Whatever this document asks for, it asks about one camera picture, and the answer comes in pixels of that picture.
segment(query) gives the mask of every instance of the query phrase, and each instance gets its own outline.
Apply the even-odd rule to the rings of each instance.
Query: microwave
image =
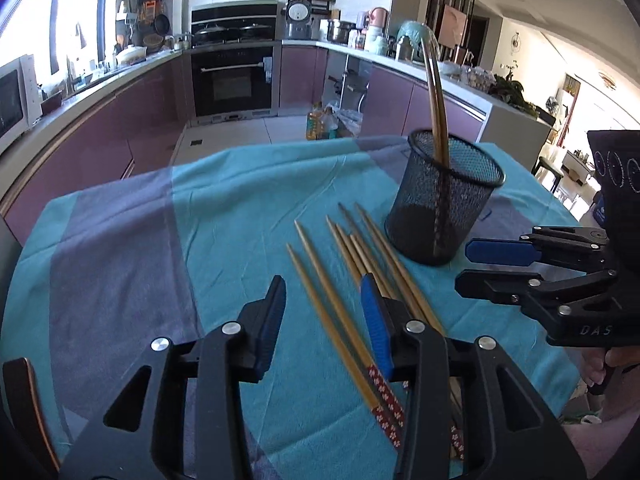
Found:
[[[0,153],[42,116],[33,56],[0,67]]]

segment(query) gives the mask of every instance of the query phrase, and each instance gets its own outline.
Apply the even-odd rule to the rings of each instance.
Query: stool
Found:
[[[562,177],[564,177],[564,173],[562,172],[562,170],[554,168],[551,162],[545,156],[538,157],[538,163],[533,167],[533,170],[531,170],[531,174],[533,176],[536,176],[536,173],[540,168],[544,168],[545,170],[553,173],[554,184],[553,186],[551,186],[551,193],[555,193],[558,185],[560,184],[560,181],[562,180]]]

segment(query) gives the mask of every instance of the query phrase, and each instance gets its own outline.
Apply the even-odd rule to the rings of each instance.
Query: table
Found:
[[[470,236],[516,239],[533,225],[577,224],[527,170],[494,145],[481,147],[506,182]],[[365,335],[325,215],[342,222],[338,202],[352,208],[357,200],[381,226],[408,152],[401,137],[247,146],[50,202],[15,269],[0,361],[32,361],[56,452],[64,456],[151,340],[202,336],[263,297],[280,274],[287,309],[271,369],[241,389],[254,471],[283,480],[391,478],[396,452],[322,330],[284,245],[301,252],[298,219]],[[515,307],[458,297],[453,279],[471,265],[463,253],[437,268],[404,262],[450,336],[496,338],[560,412],[578,373],[537,323]],[[539,272],[561,279],[569,271]],[[192,401],[191,393],[188,415]],[[192,441],[186,451],[189,466]]]

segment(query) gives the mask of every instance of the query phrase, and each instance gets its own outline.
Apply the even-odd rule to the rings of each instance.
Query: metal screw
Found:
[[[496,344],[497,343],[495,342],[495,339],[487,335],[482,336],[480,339],[478,339],[478,346],[482,350],[493,350]]]
[[[424,323],[421,321],[412,319],[409,323],[406,324],[406,329],[408,332],[419,334],[424,332]]]
[[[222,326],[222,333],[227,335],[237,334],[242,330],[242,326],[237,321],[229,321]]]
[[[155,352],[161,352],[162,350],[166,350],[169,346],[169,340],[165,337],[159,337],[158,339],[154,339],[151,342],[151,349]]]

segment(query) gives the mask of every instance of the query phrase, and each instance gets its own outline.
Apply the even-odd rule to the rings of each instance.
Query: mesh pen holder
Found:
[[[450,262],[504,173],[474,144],[449,136],[449,165],[434,160],[431,130],[409,136],[411,155],[391,212],[386,236],[407,258],[438,266]]]

